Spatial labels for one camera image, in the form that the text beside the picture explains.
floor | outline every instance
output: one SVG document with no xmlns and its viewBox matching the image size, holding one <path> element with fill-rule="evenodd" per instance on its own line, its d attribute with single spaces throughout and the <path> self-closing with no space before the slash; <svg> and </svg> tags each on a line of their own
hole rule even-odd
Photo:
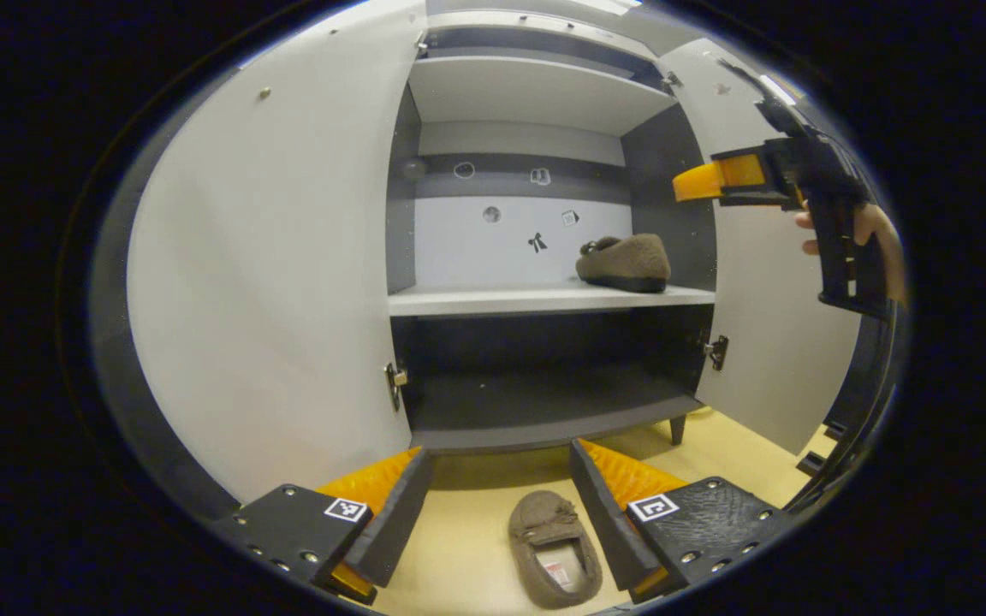
<svg viewBox="0 0 986 616">
<path fill-rule="evenodd" d="M 809 480 L 797 469 L 805 452 L 827 456 L 835 445 L 822 428 L 794 456 L 712 409 L 688 417 L 681 445 L 670 445 L 669 436 L 668 422 L 662 422 L 596 441 L 686 481 L 724 477 L 774 506 L 784 506 Z M 568 447 L 443 457 L 398 569 L 372 608 L 392 616 L 572 616 L 627 603 L 629 594 L 615 588 L 603 558 L 603 586 L 586 603 L 541 611 L 528 600 L 508 549 L 508 515 L 533 490 L 552 490 L 571 500 L 592 545 L 603 552 L 568 475 Z"/>
</svg>

shoe label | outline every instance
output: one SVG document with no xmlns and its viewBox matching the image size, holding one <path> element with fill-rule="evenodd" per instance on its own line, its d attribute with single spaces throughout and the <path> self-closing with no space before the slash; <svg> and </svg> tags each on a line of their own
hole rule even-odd
<svg viewBox="0 0 986 616">
<path fill-rule="evenodd" d="M 665 495 L 650 496 L 647 499 L 635 500 L 630 503 L 630 508 L 634 514 L 638 515 L 641 522 L 649 522 L 650 519 L 657 519 L 664 515 L 669 515 L 680 510 L 680 506 L 673 503 Z"/>
<path fill-rule="evenodd" d="M 337 499 L 333 504 L 325 508 L 325 515 L 330 518 L 344 519 L 346 522 L 356 522 L 359 516 L 364 515 L 367 504 L 358 503 L 356 500 Z"/>
<path fill-rule="evenodd" d="M 561 588 L 564 589 L 565 586 L 568 586 L 568 573 L 565 572 L 565 568 L 561 562 L 551 562 L 551 564 L 544 566 L 547 569 L 547 573 L 550 573 L 550 576 L 558 582 Z"/>
</svg>

open cabinet door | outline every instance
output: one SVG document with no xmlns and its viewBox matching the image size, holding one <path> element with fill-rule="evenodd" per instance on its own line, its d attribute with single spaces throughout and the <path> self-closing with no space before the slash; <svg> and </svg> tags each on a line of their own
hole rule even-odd
<svg viewBox="0 0 986 616">
<path fill-rule="evenodd" d="M 384 207 L 423 0 L 373 0 L 285 40 L 177 133 L 140 200 L 128 310 L 148 385 L 242 503 L 410 443 Z"/>
<path fill-rule="evenodd" d="M 682 82 L 674 88 L 704 160 L 782 137 L 754 106 L 763 98 L 717 65 L 725 58 L 754 71 L 701 38 L 661 58 Z M 722 370 L 705 360 L 697 397 L 799 453 L 835 401 L 850 365 L 860 315 L 821 304 L 817 258 L 801 243 L 813 238 L 778 206 L 720 207 L 716 305 L 711 338 L 728 338 Z"/>
</svg>

cabinet leg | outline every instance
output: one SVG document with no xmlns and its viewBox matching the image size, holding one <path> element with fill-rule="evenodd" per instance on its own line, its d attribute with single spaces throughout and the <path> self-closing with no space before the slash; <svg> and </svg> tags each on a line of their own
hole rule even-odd
<svg viewBox="0 0 986 616">
<path fill-rule="evenodd" d="M 672 426 L 672 444 L 678 445 L 684 441 L 684 425 L 687 424 L 687 416 L 670 418 L 668 425 Z"/>
</svg>

